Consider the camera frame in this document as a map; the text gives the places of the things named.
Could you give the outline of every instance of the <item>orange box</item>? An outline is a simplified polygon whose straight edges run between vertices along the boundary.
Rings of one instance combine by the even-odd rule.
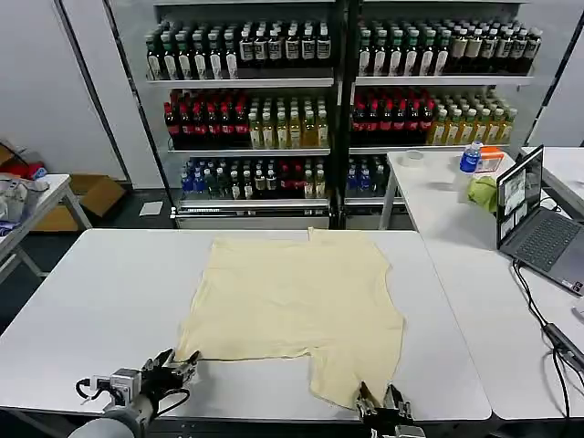
[[[484,146],[481,148],[481,159],[478,161],[475,173],[494,172],[503,160],[503,152],[496,146]]]

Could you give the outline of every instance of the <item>paper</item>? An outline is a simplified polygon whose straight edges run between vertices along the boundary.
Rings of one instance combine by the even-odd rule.
[[[140,216],[155,216],[160,214],[162,209],[162,201],[155,201],[153,203],[144,203],[140,210]]]

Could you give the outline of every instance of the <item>white table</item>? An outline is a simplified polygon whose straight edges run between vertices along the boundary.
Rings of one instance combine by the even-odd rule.
[[[89,219],[79,205],[79,201],[69,187],[71,178],[66,174],[49,174],[39,179],[48,183],[48,189],[40,194],[36,205],[29,213],[26,220],[7,235],[0,237],[0,262],[6,261],[0,266],[0,284],[10,275],[16,266],[25,263],[36,276],[47,276],[37,264],[19,245],[26,235],[62,200],[71,215],[82,229],[91,228]]]
[[[420,169],[401,166],[402,153],[388,154],[391,172],[433,259],[494,413],[507,420],[560,417],[563,398],[549,347],[527,311],[510,259],[495,250],[495,218],[478,205],[461,202],[450,188],[461,153],[427,151]],[[497,173],[512,163],[506,157]],[[584,349],[584,324],[571,314],[575,298],[523,272],[544,316]],[[571,370],[568,378],[578,382]],[[574,416],[584,416],[583,391],[569,385]]]
[[[213,239],[306,240],[306,231],[89,230],[61,259],[0,338],[0,407],[97,413],[106,394],[81,405],[75,382],[139,368],[173,347]],[[405,316],[394,377],[417,420],[483,420],[489,403],[415,232],[368,234],[393,265],[388,285]],[[356,315],[355,319],[367,316]],[[309,358],[203,361],[192,398],[169,412],[188,418],[354,421],[310,394]]]
[[[530,153],[535,148],[522,148]],[[544,148],[544,180],[584,216],[584,148]]]

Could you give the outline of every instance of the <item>cloth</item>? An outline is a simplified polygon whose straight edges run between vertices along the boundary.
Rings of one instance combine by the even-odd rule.
[[[176,359],[311,357],[310,389],[354,409],[361,381],[382,400],[402,346],[403,318],[377,247],[353,234],[309,242],[215,239],[182,323]]]
[[[473,179],[468,185],[468,199],[489,213],[496,213],[496,181],[490,176]]]

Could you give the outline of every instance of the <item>laptop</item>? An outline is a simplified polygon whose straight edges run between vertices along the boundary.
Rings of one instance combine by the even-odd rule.
[[[497,178],[496,247],[584,295],[584,226],[540,205],[544,147]]]

